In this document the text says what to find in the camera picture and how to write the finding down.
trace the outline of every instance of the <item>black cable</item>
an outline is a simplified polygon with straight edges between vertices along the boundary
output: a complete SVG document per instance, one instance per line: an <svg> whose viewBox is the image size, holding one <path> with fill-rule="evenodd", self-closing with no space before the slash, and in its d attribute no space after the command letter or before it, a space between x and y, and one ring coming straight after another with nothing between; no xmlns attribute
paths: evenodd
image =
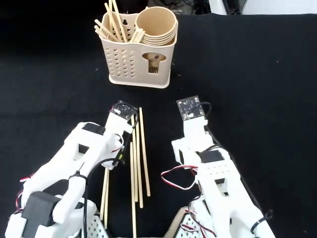
<svg viewBox="0 0 317 238"><path fill-rule="evenodd" d="M130 108L133 110L133 112L134 112L134 114L135 114L135 123L134 123L134 125L132 126L132 129L134 129L135 126L137 125L137 123L139 122L138 109L135 108L135 107L133 107L133 106L131 106L131 105L128 104L128 103L117 103L117 104L115 104L115 105L113 105L113 106L119 106L119 105L128 106L128 107L130 107Z"/></svg>
<svg viewBox="0 0 317 238"><path fill-rule="evenodd" d="M220 148L226 150L226 149L220 144L220 142L216 139L216 137L213 135L213 133L211 132L211 130L209 129L209 127L208 127L208 126L205 126L205 129L208 131L209 135L213 138L213 140L216 142L216 144L217 144ZM230 153L229 153L229 156L230 156L230 159L233 161L234 165L237 167L237 163L236 163L234 157L233 157ZM240 174L240 180L241 180L241 182L242 182L244 188L246 189L247 193L249 194L251 200L252 200L253 203L255 204L255 206L256 206L257 208L259 208L260 211L262 211L262 208L261 208L261 206L260 206L260 203L258 202L258 200L256 199L256 197L254 196L254 194L251 192L251 190L250 190L248 184L246 183L246 181L244 180L242 174Z"/></svg>
<svg viewBox="0 0 317 238"><path fill-rule="evenodd" d="M205 115L205 118L207 119L207 117L210 115L210 112L211 112L211 103L210 102L200 102L200 103L197 103L196 106L194 106L191 111L195 110L197 107L199 106L203 106L203 105L207 105L209 106L209 109Z"/></svg>
<svg viewBox="0 0 317 238"><path fill-rule="evenodd" d="M135 123L134 125L132 126L132 130L134 130L135 126L137 125L137 123L139 122L139 116L138 116L138 111L135 107L127 104L127 103L117 103L115 104L114 106L117 106L117 105L125 105L125 106L128 106L130 107L134 114L135 114ZM89 172L89 175L86 179L86 186L85 186L85 193L84 193L84 218L83 218L83 226L84 226L84 238L88 238L88 233L87 233L87 202L88 202L88 181L89 181L89 178L90 176L93 174L94 170L101 164L103 164L104 162L107 162L107 161L113 161L113 163L117 163L120 161L122 155L124 156L125 155L125 152L126 152L126 148L127 148L127 145L128 143L130 142L131 140L131 134L128 135L128 138L125 140L125 143L124 143L124 146L121 150L123 151L119 151L117 156L115 158L111 158L111 159L104 159L100 162L98 162L93 168L92 170Z"/></svg>
<svg viewBox="0 0 317 238"><path fill-rule="evenodd" d="M93 171L102 163L108 162L108 161L119 161L120 160L121 153L119 152L116 156L116 158L110 158L110 159L104 159L98 162L93 169L89 172L89 175L86 178L86 186L85 186L85 193L84 193L84 217L83 217L83 230L84 230L84 238L88 238L88 232L87 232L87 203L88 203L88 181L90 176L93 174Z"/></svg>

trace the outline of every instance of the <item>chopstick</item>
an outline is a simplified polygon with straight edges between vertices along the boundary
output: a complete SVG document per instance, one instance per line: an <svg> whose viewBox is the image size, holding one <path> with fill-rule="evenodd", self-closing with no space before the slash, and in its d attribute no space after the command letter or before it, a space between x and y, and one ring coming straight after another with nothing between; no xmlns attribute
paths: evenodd
<svg viewBox="0 0 317 238"><path fill-rule="evenodd" d="M97 19L95 20L95 23L101 28L101 32L105 31L110 38L112 38L114 41L118 42L118 39L105 27L102 25L102 23L100 21L98 21Z"/></svg>
<svg viewBox="0 0 317 238"><path fill-rule="evenodd" d="M131 117L131 124L134 125L134 116ZM135 130L132 132L132 142L133 142L133 166L134 166L134 201L138 202L138 163L137 163L137 146L135 138Z"/></svg>
<svg viewBox="0 0 317 238"><path fill-rule="evenodd" d="M120 34L120 32L119 32L119 30L118 30L118 28L117 28L117 25L116 25L116 23L115 23L115 21L114 21L113 16L112 16L112 11L110 11L109 6L108 6L108 4L107 4L106 2L105 2L105 7L106 7L106 10L107 10L108 15L109 15L110 24L113 25L114 31L115 31L115 33L116 33L116 35L117 35L117 37L118 37L119 42L122 42L121 34Z"/></svg>
<svg viewBox="0 0 317 238"><path fill-rule="evenodd" d="M137 238L137 224L135 215L135 192L134 192L134 168L133 168L133 143L130 142L130 173L131 173L131 206L132 206L132 230L133 238Z"/></svg>
<svg viewBox="0 0 317 238"><path fill-rule="evenodd" d="M98 26L95 26L95 32L102 38L108 39Z"/></svg>
<svg viewBox="0 0 317 238"><path fill-rule="evenodd" d="M135 43L140 43L142 38L143 38L143 36L144 36L144 34L145 34L145 31L140 32L134 42Z"/></svg>
<svg viewBox="0 0 317 238"><path fill-rule="evenodd" d="M142 193L142 172L141 172L141 158L140 158L140 129L139 123L136 127L136 137L137 137L137 163L138 163L138 184L139 184L139 200L140 208L143 208L143 193Z"/></svg>
<svg viewBox="0 0 317 238"><path fill-rule="evenodd" d="M105 168L105 176L104 176L104 184L103 184L103 194L101 198L101 205L100 205L100 220L102 221L104 218L104 211L105 211L105 197L106 197L106 183L107 183L107 169Z"/></svg>
<svg viewBox="0 0 317 238"><path fill-rule="evenodd" d="M108 198L109 198L109 170L106 169L105 172L107 171L107 179L106 179L106 197L105 197L105 211L104 211L104 225L105 229L107 229L107 224L108 224Z"/></svg>
<svg viewBox="0 0 317 238"><path fill-rule="evenodd" d="M140 126L141 126L141 141L142 141L142 152L143 152L143 166L144 166L144 174L145 174L145 183L147 187L147 196L151 196L150 191L150 180L148 173L148 162L147 162L147 153L145 149L145 136L144 136L144 123L143 123L143 111L142 108L139 108L140 112Z"/></svg>
<svg viewBox="0 0 317 238"><path fill-rule="evenodd" d="M115 11L115 14L117 16L117 20L119 22L119 27L120 27L120 30L121 30L121 33L122 33L122 36L123 36L123 40L124 40L124 42L128 42L127 37L125 35L124 27L122 25L122 21L121 21L121 17L120 17L120 13L119 13L119 10L118 10L117 3L115 2L115 0L109 0L109 5L110 5L110 3L113 4L114 11Z"/></svg>
<svg viewBox="0 0 317 238"><path fill-rule="evenodd" d="M132 36L130 42L131 42L131 43L132 43L132 42L133 42L133 43L136 43L136 40L137 40L138 36L139 36L142 32L143 32L143 29L142 29L142 28L136 29L136 30L134 31L134 34L133 34L133 36Z"/></svg>

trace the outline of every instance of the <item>black cloth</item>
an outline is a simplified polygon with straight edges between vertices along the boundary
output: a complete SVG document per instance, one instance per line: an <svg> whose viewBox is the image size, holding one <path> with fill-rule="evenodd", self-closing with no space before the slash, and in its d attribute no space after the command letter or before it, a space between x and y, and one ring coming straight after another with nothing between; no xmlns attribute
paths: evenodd
<svg viewBox="0 0 317 238"><path fill-rule="evenodd" d="M213 105L210 128L232 153L277 238L316 237L317 16L179 16L169 87L113 85L94 18L47 16L0 22L0 221L4 234L19 178L39 168L80 121L104 124L124 100L144 110L150 198L137 209L139 237L161 237L198 194L160 179L183 136L176 100ZM187 173L172 176L190 184ZM100 205L103 170L89 198ZM109 222L131 237L128 166L110 173Z"/></svg>

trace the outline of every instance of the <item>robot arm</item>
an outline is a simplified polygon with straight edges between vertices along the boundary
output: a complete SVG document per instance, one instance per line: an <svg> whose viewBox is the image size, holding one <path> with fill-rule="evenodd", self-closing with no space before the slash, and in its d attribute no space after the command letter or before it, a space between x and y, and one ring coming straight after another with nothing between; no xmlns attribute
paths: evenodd
<svg viewBox="0 0 317 238"><path fill-rule="evenodd" d="M5 237L66 238L83 228L86 179L100 163L109 170L117 165L125 147L123 133L132 133L128 121L136 110L119 101L105 126L79 123L55 156L24 183L21 208L11 215ZM42 192L61 179L69 181L63 196ZM95 211L95 204L88 201L88 221Z"/></svg>
<svg viewBox="0 0 317 238"><path fill-rule="evenodd" d="M249 197L229 153L215 145L205 131L207 120L201 104L198 96L177 101L184 137L172 141L176 161L197 167L201 199L191 203L193 210L189 212L197 214L200 224L213 230L218 238L254 237L251 229L264 216ZM252 230L257 237L275 238L266 221ZM214 234L206 232L210 238Z"/></svg>

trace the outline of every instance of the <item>brown paper cup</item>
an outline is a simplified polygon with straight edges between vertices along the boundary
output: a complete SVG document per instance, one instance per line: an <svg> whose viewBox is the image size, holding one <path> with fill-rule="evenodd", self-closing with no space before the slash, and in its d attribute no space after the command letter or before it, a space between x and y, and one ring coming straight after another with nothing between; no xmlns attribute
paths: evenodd
<svg viewBox="0 0 317 238"><path fill-rule="evenodd" d="M154 6L141 11L135 20L135 25L145 30L146 37L164 39L175 32L176 22L176 16L171 10Z"/></svg>

